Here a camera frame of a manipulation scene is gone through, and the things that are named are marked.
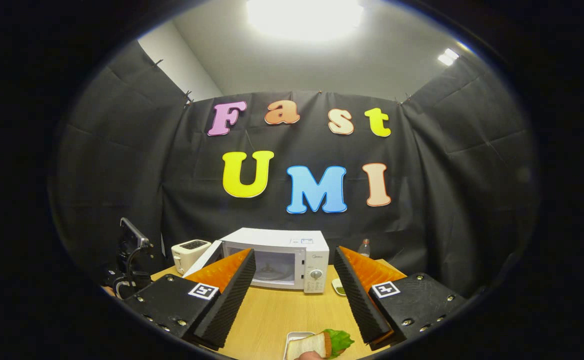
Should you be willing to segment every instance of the hand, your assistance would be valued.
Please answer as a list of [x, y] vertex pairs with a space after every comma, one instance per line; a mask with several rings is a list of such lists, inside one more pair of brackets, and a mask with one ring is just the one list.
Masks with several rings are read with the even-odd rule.
[[306, 351], [294, 360], [324, 360], [316, 351]]

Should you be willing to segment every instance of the ceiling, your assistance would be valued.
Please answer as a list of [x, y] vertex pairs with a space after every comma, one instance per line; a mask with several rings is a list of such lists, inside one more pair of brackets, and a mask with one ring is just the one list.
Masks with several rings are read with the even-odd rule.
[[223, 95], [322, 90], [402, 102], [446, 68], [446, 48], [463, 53], [433, 22], [382, 0], [358, 0], [360, 25], [329, 41], [261, 32], [246, 2], [210, 0], [173, 19]]

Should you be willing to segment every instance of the black curtain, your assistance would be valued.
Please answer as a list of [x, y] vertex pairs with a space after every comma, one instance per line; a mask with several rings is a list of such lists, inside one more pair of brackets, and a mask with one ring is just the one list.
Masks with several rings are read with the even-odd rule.
[[[301, 119], [268, 125], [267, 106], [292, 100]], [[246, 101], [223, 136], [207, 136], [214, 105]], [[247, 93], [185, 106], [180, 91], [131, 44], [87, 88], [63, 129], [56, 178], [58, 223], [75, 259], [93, 268], [114, 256], [118, 221], [128, 217], [154, 248], [148, 271], [170, 265], [169, 248], [214, 240], [242, 227], [321, 230], [331, 249], [370, 239], [373, 258], [410, 274], [425, 271], [469, 296], [517, 257], [538, 204], [534, 147], [525, 114], [497, 76], [460, 57], [409, 100], [287, 91]], [[328, 128], [330, 109], [352, 114], [354, 132]], [[388, 137], [364, 112], [388, 114]], [[254, 151], [274, 152], [265, 191], [234, 198], [222, 186], [222, 155], [242, 151], [241, 182], [254, 180]], [[361, 167], [386, 164], [389, 205], [369, 207]], [[347, 210], [286, 212], [286, 169], [306, 166], [317, 182], [346, 168]]]
[[59, 129], [50, 197], [63, 244], [84, 269], [114, 261], [121, 217], [157, 245], [138, 256], [139, 265], [166, 268], [160, 174], [184, 95], [133, 41], [94, 77]]

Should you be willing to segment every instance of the toaster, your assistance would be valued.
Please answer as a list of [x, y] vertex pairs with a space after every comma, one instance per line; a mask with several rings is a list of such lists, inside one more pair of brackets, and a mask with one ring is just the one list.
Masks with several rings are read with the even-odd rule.
[[210, 247], [210, 244], [209, 241], [196, 239], [172, 246], [172, 257], [178, 273], [185, 274], [194, 262], [199, 259], [199, 256]]

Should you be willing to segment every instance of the small plate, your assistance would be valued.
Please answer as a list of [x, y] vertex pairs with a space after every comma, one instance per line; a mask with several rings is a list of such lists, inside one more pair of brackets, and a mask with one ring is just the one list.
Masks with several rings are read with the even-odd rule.
[[287, 333], [287, 341], [285, 342], [285, 351], [283, 351], [283, 360], [286, 360], [288, 355], [288, 343], [292, 340], [299, 340], [307, 337], [312, 337], [315, 335], [314, 332], [310, 331], [292, 331]]
[[343, 287], [343, 284], [341, 283], [340, 278], [335, 278], [334, 280], [332, 280], [332, 287], [334, 288], [334, 292], [336, 292], [336, 294], [338, 294], [340, 296], [345, 296], [345, 294], [342, 294], [342, 293], [336, 291], [337, 288]]

